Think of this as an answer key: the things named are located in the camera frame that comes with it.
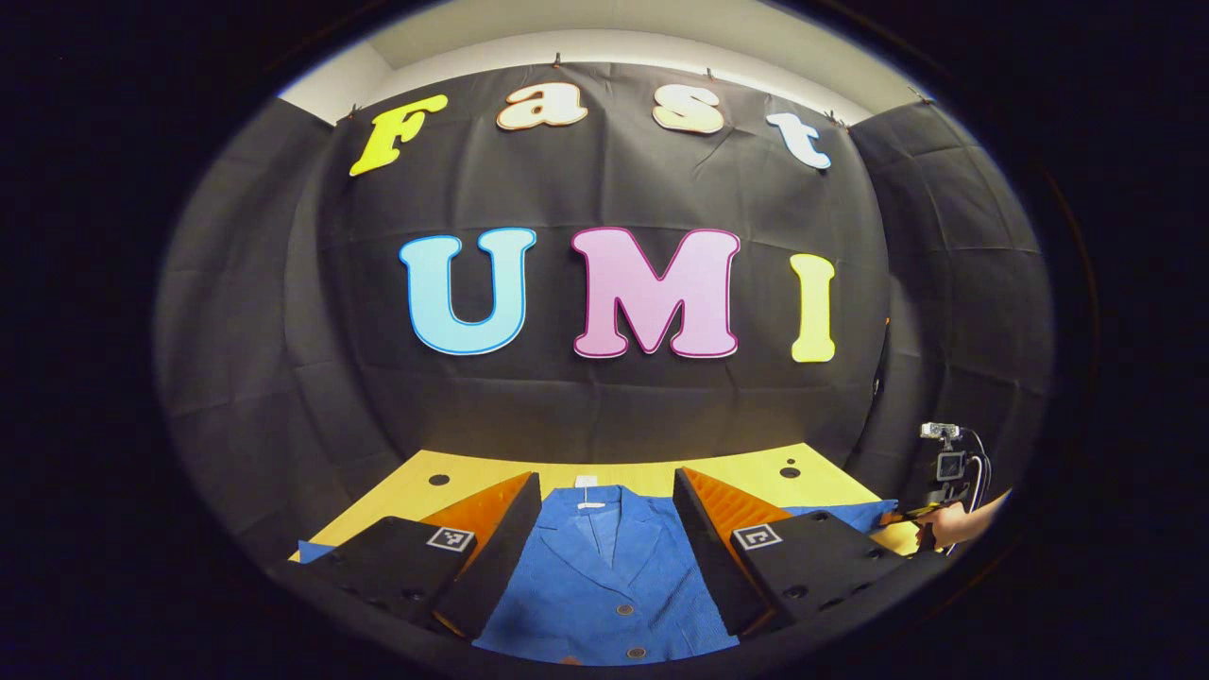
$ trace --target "pink letter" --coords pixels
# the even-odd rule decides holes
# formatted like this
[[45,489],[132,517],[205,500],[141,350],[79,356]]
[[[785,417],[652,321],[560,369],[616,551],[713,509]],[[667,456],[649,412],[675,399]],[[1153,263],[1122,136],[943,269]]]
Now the pink letter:
[[730,334],[730,260],[739,237],[716,229],[696,229],[681,240],[663,277],[625,229],[602,226],[580,231],[571,247],[588,261],[588,313],[575,353],[589,358],[619,357],[629,342],[617,332],[621,306],[634,336],[646,353],[664,341],[676,310],[684,307],[672,351],[682,357],[725,357],[739,348]]

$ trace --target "black fabric backdrop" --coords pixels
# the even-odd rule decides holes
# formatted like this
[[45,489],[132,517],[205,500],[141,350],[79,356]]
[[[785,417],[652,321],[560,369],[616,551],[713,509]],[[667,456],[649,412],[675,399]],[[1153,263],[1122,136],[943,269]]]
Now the black fabric backdrop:
[[991,456],[990,500],[1023,474],[1052,392],[1055,319],[1037,236],[1007,178],[938,106],[899,106],[851,133],[885,224],[891,321],[881,394],[846,469],[895,497],[919,425],[955,422]]
[[[514,132],[494,125],[507,94],[553,80],[579,86],[586,119]],[[653,93],[671,82],[717,93],[725,127],[712,136],[659,127]],[[434,94],[449,106],[397,145],[394,163],[348,175],[376,114]],[[788,152],[764,121],[779,111],[818,129],[828,171]],[[919,422],[948,417],[976,427],[1000,463],[996,479],[1011,479],[1020,465],[1010,461],[1024,460],[1040,417],[1032,397],[1046,391],[1045,272],[1006,181],[951,121],[943,137],[937,116],[908,106],[849,134],[762,92],[618,64],[464,76],[375,104],[335,129],[274,102],[220,155],[166,263],[157,362],[186,468],[262,563],[420,448],[640,462],[806,442],[893,497]],[[959,152],[929,152],[945,146]],[[913,154],[927,165],[896,162]],[[929,196],[935,214],[921,202]],[[630,229],[660,272],[688,230],[736,234],[737,353],[673,355],[676,321],[654,355],[632,341],[615,359],[574,355],[585,270],[569,241],[602,225]],[[484,356],[428,348],[411,329],[399,248],[459,237],[453,307],[474,321],[492,305],[490,260],[475,242],[501,226],[538,235],[526,255],[523,330]],[[789,357],[800,313],[794,253],[837,269],[837,355],[827,363]],[[625,323],[619,329],[632,340]]]
[[[502,131],[504,97],[528,85],[577,85],[588,117],[567,126]],[[671,132],[652,117],[666,83],[708,87],[725,127],[711,136]],[[449,106],[428,115],[399,159],[351,178],[372,117],[434,94]],[[820,131],[832,156],[826,174],[797,161],[764,116],[792,111]],[[317,169],[316,244],[326,304],[300,315],[300,338],[335,319],[372,416],[397,451],[420,448],[510,460],[642,462],[734,454],[808,442],[843,463],[864,422],[887,305],[885,241],[873,188],[849,137],[821,115],[704,76],[619,64],[493,70],[393,97],[342,121]],[[643,355],[585,359],[572,348],[584,330],[585,266],[571,249],[578,231],[631,230],[660,273],[684,234],[736,234],[731,332],[739,351],[688,359],[664,345]],[[475,243],[486,230],[537,232],[526,255],[527,316],[520,335],[481,356],[424,346],[407,316],[399,248],[417,237],[462,240],[453,259],[453,309],[464,319],[492,309],[490,261]],[[828,363],[798,364],[800,293],[789,255],[811,253],[837,267]],[[307,286],[288,271],[288,286]],[[295,317],[288,317],[293,324]],[[629,334],[625,323],[623,333]],[[294,325],[288,325],[293,338]],[[306,363],[334,358],[307,357]],[[307,399],[332,408],[328,379]]]

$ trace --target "blue letter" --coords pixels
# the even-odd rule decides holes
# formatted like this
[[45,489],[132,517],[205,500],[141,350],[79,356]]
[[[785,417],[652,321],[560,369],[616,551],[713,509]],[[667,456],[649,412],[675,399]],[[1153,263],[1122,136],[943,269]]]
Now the blue letter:
[[446,355],[486,355],[513,341],[525,324],[525,250],[537,243],[531,229],[493,229],[479,237],[491,255],[494,309],[478,323],[453,316],[450,260],[462,250],[455,236],[417,238],[399,249],[407,265],[411,328],[421,342]]
[[818,131],[802,122],[797,114],[773,114],[768,116],[768,122],[781,128],[781,139],[789,148],[794,159],[812,168],[826,169],[831,167],[831,159],[827,154],[815,150],[811,138],[818,139]]

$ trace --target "table surface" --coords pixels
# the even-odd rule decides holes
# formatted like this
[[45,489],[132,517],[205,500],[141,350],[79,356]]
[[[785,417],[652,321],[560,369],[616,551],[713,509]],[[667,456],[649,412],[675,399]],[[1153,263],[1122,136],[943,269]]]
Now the table surface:
[[[311,542],[339,546],[383,517],[420,520],[523,472],[540,476],[543,500],[554,489],[574,486],[575,477],[582,474],[595,476],[601,486],[619,484],[640,496],[670,497],[678,467],[690,467],[721,479],[777,507],[843,506],[881,500],[805,444],[699,460],[617,465],[516,462],[421,450],[312,536]],[[781,469],[786,467],[797,468],[800,474],[783,477]],[[449,477],[449,482],[432,484],[429,478],[439,474]],[[892,524],[873,540],[906,555],[916,551],[915,531],[912,523]],[[290,559],[297,561],[299,554],[295,552]]]

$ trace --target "shirt collar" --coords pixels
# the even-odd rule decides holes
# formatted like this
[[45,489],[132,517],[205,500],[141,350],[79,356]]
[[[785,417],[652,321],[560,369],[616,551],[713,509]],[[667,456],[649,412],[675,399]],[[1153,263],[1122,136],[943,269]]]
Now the shirt collar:
[[[647,521],[654,513],[650,503],[625,486],[589,486],[588,500],[594,503],[620,503],[621,521]],[[579,513],[577,507],[584,502],[583,489],[555,489],[542,502],[542,512],[537,525],[543,529],[561,529],[567,518]]]

